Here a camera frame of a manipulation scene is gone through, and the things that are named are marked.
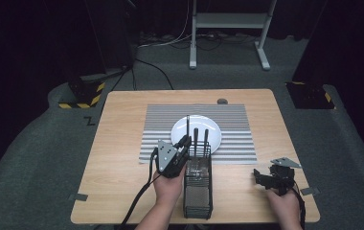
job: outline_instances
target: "small black object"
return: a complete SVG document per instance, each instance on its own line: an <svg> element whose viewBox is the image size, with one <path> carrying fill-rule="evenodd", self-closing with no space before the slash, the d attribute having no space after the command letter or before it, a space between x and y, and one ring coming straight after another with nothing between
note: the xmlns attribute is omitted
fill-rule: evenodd
<svg viewBox="0 0 364 230"><path fill-rule="evenodd" d="M218 104L228 104L229 102L227 102L227 100L225 100L225 99L218 99L217 103Z"/></svg>
<svg viewBox="0 0 364 230"><path fill-rule="evenodd" d="M265 189L278 189L279 195L285 195L288 189L295 185L295 171L289 167L272 165L269 168L270 175L263 175L254 169L256 183L263 185Z"/></svg>

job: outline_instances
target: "black tape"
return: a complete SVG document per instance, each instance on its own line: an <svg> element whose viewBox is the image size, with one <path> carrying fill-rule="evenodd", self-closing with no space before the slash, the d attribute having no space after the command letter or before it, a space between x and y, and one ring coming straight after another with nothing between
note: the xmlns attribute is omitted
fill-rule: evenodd
<svg viewBox="0 0 364 230"><path fill-rule="evenodd" d="M94 123L91 123L91 121L92 121L92 117L83 117L84 119L88 119L88 121L87 121L87 126L94 126L95 124Z"/></svg>
<svg viewBox="0 0 364 230"><path fill-rule="evenodd" d="M80 201L86 201L87 195L82 194L71 194L68 197L69 200L80 200Z"/></svg>
<svg viewBox="0 0 364 230"><path fill-rule="evenodd" d="M318 188L305 188L303 190L301 190L301 193L303 196L307 196L307 195L318 195L320 194L320 190Z"/></svg>

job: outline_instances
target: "gray carpet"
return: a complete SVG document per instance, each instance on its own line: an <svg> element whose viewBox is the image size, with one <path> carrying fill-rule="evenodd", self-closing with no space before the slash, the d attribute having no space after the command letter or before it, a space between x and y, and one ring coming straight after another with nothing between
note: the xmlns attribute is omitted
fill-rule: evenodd
<svg viewBox="0 0 364 230"><path fill-rule="evenodd" d="M215 45L199 40L202 48ZM271 89L309 185L321 191L315 197L321 219L308 223L307 229L364 229L364 144L335 88L325 86L336 109L300 110L294 107L284 85L291 81L306 45L305 40L267 39L264 49L271 65L268 72L261 69L249 42L222 44L213 51L199 50L196 70L189 69L189 49L141 48L137 58L160 67L175 89ZM136 61L134 74L138 90L170 89L161 72L149 65ZM105 97L118 79L106 81L98 105L89 109L59 109L57 102L67 85L51 91L50 108L28 124L0 162L0 229L95 227L71 222L74 201L68 197L78 191ZM132 85L131 72L127 72L114 90L133 90ZM272 227L241 224L219 225L214 229Z"/></svg>

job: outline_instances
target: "wooden table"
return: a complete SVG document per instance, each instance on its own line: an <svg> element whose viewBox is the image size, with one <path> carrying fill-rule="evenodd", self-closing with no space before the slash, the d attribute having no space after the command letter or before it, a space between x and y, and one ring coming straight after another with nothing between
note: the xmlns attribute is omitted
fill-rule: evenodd
<svg viewBox="0 0 364 230"><path fill-rule="evenodd" d="M270 160L280 157L299 162L280 109L268 89L117 91L107 96L90 151L71 221L121 223L132 200L148 179L148 164L139 163L141 140L149 104L244 104L253 134L258 165L213 165L212 217L184 218L183 197L176 204L171 223L274 222L264 187L255 184L254 169L269 174ZM302 169L295 169L300 189L308 188ZM307 222L319 220L312 195L303 197ZM138 223L155 201L151 186L141 197L128 223Z"/></svg>

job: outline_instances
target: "white stand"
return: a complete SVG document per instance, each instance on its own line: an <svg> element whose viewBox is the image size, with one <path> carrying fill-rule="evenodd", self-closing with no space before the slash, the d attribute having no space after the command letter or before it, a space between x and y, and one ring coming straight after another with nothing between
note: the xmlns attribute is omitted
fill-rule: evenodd
<svg viewBox="0 0 364 230"><path fill-rule="evenodd" d="M269 25L277 0L272 0L268 13L199 13L196 12L196 0L193 0L192 41L189 67L195 69L196 61L196 29L197 28L247 28L262 29L261 40L255 42L262 68L270 70L263 44L268 33Z"/></svg>

